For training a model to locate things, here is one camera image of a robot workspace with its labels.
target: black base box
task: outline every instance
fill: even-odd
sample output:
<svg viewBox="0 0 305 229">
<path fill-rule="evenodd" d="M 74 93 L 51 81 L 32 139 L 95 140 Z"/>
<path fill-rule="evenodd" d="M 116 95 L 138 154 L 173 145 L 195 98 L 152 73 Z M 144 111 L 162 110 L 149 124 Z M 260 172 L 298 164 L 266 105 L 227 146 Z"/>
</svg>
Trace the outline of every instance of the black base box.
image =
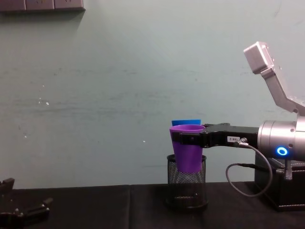
<svg viewBox="0 0 305 229">
<path fill-rule="evenodd" d="M 285 161 L 281 159 L 269 158 L 271 167 L 275 169 L 285 169 Z M 266 167 L 266 162 L 260 156 L 255 156 L 255 164 Z M 305 210 L 305 163 L 301 161 L 291 161 L 293 179 L 284 180 L 284 174 L 273 175 L 273 181 L 265 196 L 278 211 L 298 211 Z M 255 170 L 254 182 L 261 190 L 268 182 L 269 173 Z"/>
</svg>

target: electrical socket panel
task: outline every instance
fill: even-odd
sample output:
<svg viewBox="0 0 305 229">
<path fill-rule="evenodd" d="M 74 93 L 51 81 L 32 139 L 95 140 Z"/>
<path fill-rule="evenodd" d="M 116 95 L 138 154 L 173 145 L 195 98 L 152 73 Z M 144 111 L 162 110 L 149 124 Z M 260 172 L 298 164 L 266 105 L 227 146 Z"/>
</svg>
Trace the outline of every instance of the electrical socket panel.
<svg viewBox="0 0 305 229">
<path fill-rule="evenodd" d="M 54 0 L 26 0 L 25 2 L 26 2 L 27 10 L 53 10 L 54 9 Z"/>
<path fill-rule="evenodd" d="M 56 9 L 83 9 L 82 0 L 54 0 Z"/>
<path fill-rule="evenodd" d="M 0 0 L 0 12 L 25 10 L 25 0 Z"/>
</svg>

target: blue led light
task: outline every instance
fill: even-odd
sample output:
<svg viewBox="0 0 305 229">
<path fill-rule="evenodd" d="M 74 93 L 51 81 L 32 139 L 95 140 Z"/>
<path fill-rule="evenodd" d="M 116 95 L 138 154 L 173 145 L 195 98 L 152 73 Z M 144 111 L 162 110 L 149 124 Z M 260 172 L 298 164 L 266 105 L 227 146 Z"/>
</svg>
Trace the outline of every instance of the blue led light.
<svg viewBox="0 0 305 229">
<path fill-rule="evenodd" d="M 278 149 L 276 150 L 276 152 L 281 155 L 281 156 L 285 156 L 288 154 L 288 150 L 284 147 L 278 147 Z"/>
</svg>

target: purple plastic cup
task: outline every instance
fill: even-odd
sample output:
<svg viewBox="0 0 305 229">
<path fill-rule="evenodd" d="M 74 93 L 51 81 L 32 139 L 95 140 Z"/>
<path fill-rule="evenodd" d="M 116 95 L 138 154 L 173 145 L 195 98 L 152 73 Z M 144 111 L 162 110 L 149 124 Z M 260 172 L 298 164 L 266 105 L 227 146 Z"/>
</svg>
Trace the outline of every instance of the purple plastic cup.
<svg viewBox="0 0 305 229">
<path fill-rule="evenodd" d="M 170 133 L 172 137 L 172 132 L 200 133 L 204 129 L 203 125 L 175 125 L 170 128 Z M 203 149 L 200 146 L 182 145 L 173 141 L 172 143 L 178 171 L 183 173 L 199 172 Z"/>
</svg>

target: black table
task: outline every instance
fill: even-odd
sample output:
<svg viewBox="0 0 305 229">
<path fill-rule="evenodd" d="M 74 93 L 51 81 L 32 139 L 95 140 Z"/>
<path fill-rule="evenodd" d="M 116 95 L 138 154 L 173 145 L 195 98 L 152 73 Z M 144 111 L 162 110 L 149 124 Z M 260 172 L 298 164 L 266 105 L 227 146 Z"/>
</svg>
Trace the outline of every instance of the black table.
<svg viewBox="0 0 305 229">
<path fill-rule="evenodd" d="M 251 192 L 251 182 L 237 182 Z M 16 205 L 54 198 L 47 222 L 29 229 L 304 229 L 305 212 L 277 212 L 264 198 L 246 198 L 228 183 L 206 185 L 201 213 L 178 213 L 163 201 L 166 185 L 14 190 Z"/>
</svg>

